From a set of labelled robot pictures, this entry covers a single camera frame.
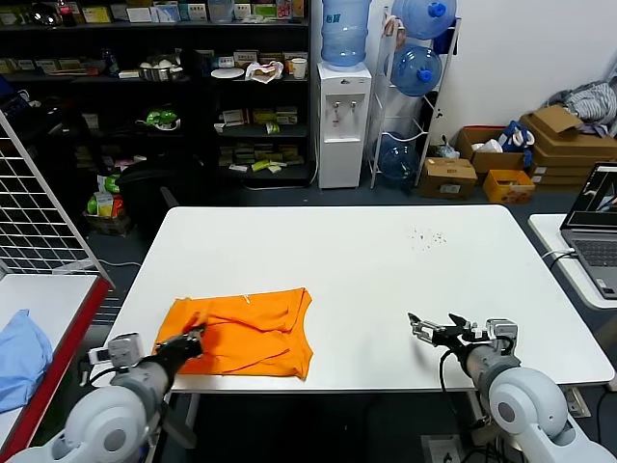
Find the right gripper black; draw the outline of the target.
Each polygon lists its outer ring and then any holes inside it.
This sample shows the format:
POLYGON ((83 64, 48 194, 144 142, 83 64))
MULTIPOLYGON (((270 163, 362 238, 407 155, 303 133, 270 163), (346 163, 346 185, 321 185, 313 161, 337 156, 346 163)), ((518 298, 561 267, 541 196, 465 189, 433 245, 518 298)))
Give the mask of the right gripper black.
POLYGON ((419 340, 431 340, 435 346, 444 346, 450 350, 462 350, 466 345, 487 341, 487 333, 468 327, 468 321, 460 315, 450 313, 454 325, 437 325, 429 320, 422 320, 413 313, 408 313, 412 334, 419 340))

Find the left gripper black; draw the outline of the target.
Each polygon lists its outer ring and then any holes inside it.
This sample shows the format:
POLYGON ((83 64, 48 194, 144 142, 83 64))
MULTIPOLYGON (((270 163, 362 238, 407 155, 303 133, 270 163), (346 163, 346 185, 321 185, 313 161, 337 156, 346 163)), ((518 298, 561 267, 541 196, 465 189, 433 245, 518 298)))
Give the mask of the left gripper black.
POLYGON ((205 329, 205 323, 186 326, 183 335, 172 337, 157 347, 154 362, 166 372, 179 372, 188 360, 202 354, 205 329))

